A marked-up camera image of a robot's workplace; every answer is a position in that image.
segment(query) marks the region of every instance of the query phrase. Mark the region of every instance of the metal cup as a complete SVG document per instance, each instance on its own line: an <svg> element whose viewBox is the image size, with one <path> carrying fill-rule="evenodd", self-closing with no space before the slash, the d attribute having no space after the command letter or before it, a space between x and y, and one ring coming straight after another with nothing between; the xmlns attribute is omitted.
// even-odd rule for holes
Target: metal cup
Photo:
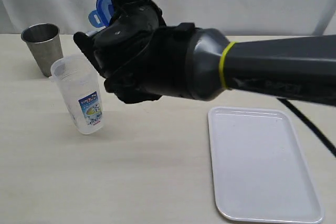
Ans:
<svg viewBox="0 0 336 224"><path fill-rule="evenodd" d="M51 65L61 58L63 52L59 40L59 28L53 24L37 24L21 33L44 76L50 77Z"/></svg>

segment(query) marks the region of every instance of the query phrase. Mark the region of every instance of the blue object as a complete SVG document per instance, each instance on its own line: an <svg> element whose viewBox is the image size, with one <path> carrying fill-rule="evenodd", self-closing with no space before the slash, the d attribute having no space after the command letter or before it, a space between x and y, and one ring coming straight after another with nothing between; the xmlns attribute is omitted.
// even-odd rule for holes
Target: blue object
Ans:
<svg viewBox="0 0 336 224"><path fill-rule="evenodd" d="M95 28L108 26L113 13L114 8L111 0L97 0L96 10L89 14L89 21Z"/></svg>

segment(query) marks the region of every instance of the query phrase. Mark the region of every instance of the white table surface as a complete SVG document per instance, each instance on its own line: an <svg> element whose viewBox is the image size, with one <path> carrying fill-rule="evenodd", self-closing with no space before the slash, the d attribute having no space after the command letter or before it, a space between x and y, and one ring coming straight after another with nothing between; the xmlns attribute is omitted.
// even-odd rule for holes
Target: white table surface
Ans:
<svg viewBox="0 0 336 224"><path fill-rule="evenodd" d="M235 41L277 37L229 37ZM64 55L79 52L62 36ZM19 35L0 35L0 223L227 223L214 204L207 112L280 109L298 132L326 224L336 220L336 160L276 99L226 91L212 102L125 105L103 90L106 125L81 135ZM336 138L336 109L295 102Z"/></svg>

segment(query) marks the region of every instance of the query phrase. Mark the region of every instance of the blue label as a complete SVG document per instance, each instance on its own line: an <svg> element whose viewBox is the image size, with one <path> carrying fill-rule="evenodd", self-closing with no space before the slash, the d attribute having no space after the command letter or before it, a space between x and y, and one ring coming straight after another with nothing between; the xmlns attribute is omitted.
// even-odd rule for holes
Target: blue label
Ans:
<svg viewBox="0 0 336 224"><path fill-rule="evenodd" d="M101 121L102 111L97 92L80 99L79 105L88 125L96 125Z"/></svg>

